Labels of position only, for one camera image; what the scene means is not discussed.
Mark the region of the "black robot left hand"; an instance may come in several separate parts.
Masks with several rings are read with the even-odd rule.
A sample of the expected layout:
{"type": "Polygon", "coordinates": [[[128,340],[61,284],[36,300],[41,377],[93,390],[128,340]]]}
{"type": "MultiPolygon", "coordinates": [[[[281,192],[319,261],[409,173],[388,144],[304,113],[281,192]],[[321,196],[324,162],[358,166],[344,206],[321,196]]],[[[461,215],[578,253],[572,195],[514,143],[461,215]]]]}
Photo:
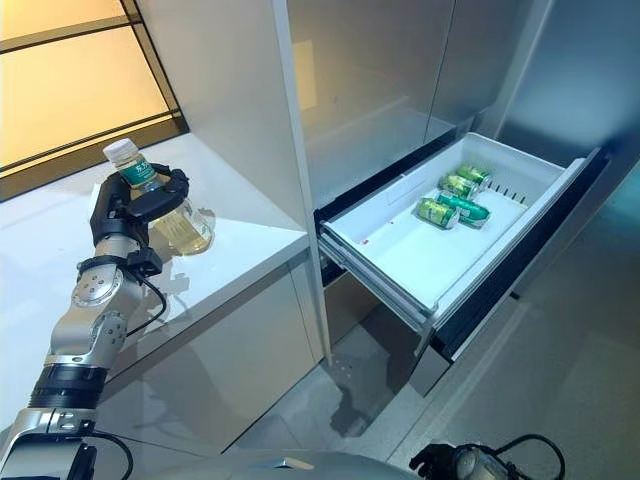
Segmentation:
{"type": "Polygon", "coordinates": [[[179,207],[189,193],[189,179],[180,169],[152,163],[169,180],[159,188],[131,198],[132,187],[120,173],[109,175],[101,184],[90,218],[95,247],[113,235],[133,239],[149,246],[148,224],[179,207]]]}

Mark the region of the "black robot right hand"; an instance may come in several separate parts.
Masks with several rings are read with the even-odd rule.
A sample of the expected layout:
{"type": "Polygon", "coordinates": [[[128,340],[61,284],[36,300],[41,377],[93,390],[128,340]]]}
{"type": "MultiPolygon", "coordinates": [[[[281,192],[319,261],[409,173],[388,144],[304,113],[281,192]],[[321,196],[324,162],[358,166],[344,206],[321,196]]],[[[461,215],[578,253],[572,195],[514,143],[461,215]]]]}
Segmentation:
{"type": "Polygon", "coordinates": [[[456,448],[449,444],[431,443],[409,461],[409,468],[423,479],[455,479],[455,452],[456,448]]]}

